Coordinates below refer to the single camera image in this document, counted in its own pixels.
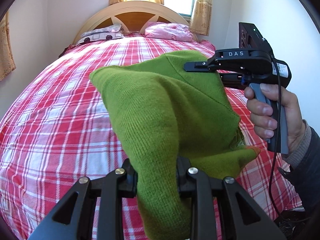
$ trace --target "pillowcase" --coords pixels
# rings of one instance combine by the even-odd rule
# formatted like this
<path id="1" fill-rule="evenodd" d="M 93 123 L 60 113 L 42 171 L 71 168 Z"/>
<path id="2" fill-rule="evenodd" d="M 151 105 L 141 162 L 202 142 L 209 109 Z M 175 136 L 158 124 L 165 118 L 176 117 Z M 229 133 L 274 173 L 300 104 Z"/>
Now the pillowcase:
<path id="1" fill-rule="evenodd" d="M 88 43 L 92 41 L 109 41 L 109 40 L 115 40 L 115 39 L 121 39 L 124 38 L 122 31 L 119 32 L 103 32 L 103 33 L 94 33 L 88 36 L 83 37 L 81 40 L 79 40 L 76 45 Z"/>
<path id="2" fill-rule="evenodd" d="M 191 42 L 193 40 L 189 27 L 178 23 L 149 22 L 144 35 L 146 38 L 172 41 Z"/>
<path id="3" fill-rule="evenodd" d="M 119 31 L 121 31 L 122 27 L 120 23 L 116 23 L 113 24 L 111 26 L 105 27 L 105 28 L 101 28 L 101 29 L 96 29 L 96 30 L 92 30 L 92 31 L 88 31 L 85 33 L 82 33 L 80 36 L 81 37 L 86 37 L 89 36 L 91 34 L 96 34 L 96 33 L 117 33 Z"/>

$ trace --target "pink pillow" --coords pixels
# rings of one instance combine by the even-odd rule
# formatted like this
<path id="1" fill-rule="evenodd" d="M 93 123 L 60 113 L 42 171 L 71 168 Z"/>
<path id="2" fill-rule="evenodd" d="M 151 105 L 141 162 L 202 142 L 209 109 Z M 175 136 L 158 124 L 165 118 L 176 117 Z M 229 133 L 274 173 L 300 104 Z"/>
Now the pink pillow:
<path id="1" fill-rule="evenodd" d="M 149 22 L 144 31 L 146 38 L 164 39 L 172 41 L 187 41 L 193 39 L 189 27 L 178 23 Z"/>

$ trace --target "plaid blanket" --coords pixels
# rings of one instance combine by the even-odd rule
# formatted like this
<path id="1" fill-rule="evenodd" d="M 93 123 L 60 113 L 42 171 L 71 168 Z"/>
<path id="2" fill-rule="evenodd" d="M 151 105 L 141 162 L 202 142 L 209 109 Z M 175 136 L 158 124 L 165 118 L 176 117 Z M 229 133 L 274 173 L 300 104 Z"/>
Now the plaid blanket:
<path id="1" fill-rule="evenodd" d="M 138 34 L 88 43 L 68 50 L 22 92 L 0 122 L 0 215 L 19 239 L 30 236 L 79 177 L 103 177 L 127 157 L 89 74 L 101 66 L 131 65 L 184 49 L 198 50 L 207 57 L 214 54 L 194 41 L 147 39 Z M 246 143 L 261 148 L 237 181 L 275 219 L 268 196 L 273 153 L 253 131 L 243 92 L 225 90 L 241 117 Z M 276 165 L 289 168 L 280 157 Z M 293 186 L 278 171 L 272 192 L 280 211 L 301 205 Z M 125 239 L 147 239 L 136 199 L 123 199 L 123 226 Z"/>

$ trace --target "human hand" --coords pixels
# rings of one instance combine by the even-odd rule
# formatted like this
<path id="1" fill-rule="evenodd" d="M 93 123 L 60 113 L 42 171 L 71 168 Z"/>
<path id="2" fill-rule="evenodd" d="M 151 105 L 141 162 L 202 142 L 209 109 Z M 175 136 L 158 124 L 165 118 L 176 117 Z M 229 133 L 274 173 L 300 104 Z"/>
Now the human hand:
<path id="1" fill-rule="evenodd" d="M 260 89 L 270 100 L 278 100 L 278 85 L 260 84 Z M 244 96 L 248 99 L 247 108 L 251 112 L 250 120 L 254 124 L 255 133 L 262 139 L 271 138 L 277 128 L 277 121 L 270 117 L 272 107 L 255 99 L 254 91 L 250 87 L 244 90 Z M 281 88 L 281 104 L 287 119 L 289 152 L 292 153 L 302 141 L 306 126 L 302 121 L 297 96 L 284 87 Z"/>

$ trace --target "sweater sleeve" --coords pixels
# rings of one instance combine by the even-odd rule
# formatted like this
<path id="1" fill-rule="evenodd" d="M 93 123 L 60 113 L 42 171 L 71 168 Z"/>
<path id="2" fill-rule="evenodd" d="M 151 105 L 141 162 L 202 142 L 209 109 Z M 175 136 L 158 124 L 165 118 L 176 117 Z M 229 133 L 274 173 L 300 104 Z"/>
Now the sweater sleeve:
<path id="1" fill-rule="evenodd" d="M 290 172 L 279 169 L 299 194 L 307 212 L 320 201 L 320 138 L 315 130 L 306 124 L 305 137 L 295 154 L 283 159 L 291 165 Z"/>

